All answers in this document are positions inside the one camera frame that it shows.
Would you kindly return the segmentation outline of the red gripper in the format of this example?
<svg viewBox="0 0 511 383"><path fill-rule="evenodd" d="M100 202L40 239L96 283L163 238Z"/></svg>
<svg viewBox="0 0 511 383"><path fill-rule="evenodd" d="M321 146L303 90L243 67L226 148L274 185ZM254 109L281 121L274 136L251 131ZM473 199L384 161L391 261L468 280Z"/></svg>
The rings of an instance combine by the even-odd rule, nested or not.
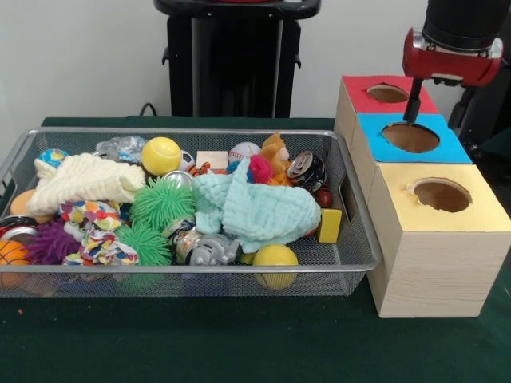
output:
<svg viewBox="0 0 511 383"><path fill-rule="evenodd" d="M422 80L435 80L465 86L448 120L449 128L459 128L476 93L475 87L492 81L502 59L503 41L500 38L495 38L487 49L463 53L442 48L428 41L421 30L410 29L404 42L402 67L404 74L413 81L403 120L416 121L421 106Z"/></svg>

